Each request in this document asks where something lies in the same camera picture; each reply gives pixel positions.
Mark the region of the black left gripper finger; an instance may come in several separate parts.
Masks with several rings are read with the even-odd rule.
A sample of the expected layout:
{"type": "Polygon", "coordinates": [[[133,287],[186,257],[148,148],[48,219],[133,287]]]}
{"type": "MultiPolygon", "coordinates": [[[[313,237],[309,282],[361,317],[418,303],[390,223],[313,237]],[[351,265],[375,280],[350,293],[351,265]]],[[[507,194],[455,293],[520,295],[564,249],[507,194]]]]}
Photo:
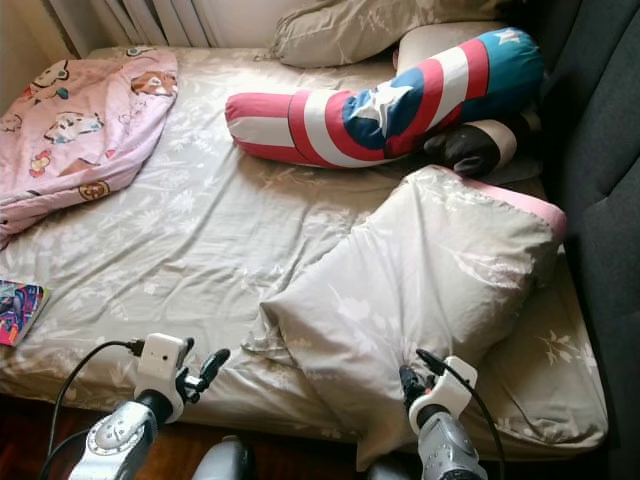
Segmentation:
{"type": "Polygon", "coordinates": [[[228,361],[229,357],[229,349],[219,349],[218,352],[207,358],[204,366],[198,372],[198,390],[206,390],[210,387],[212,380],[218,375],[220,367],[225,364],[225,361],[228,361]]]}

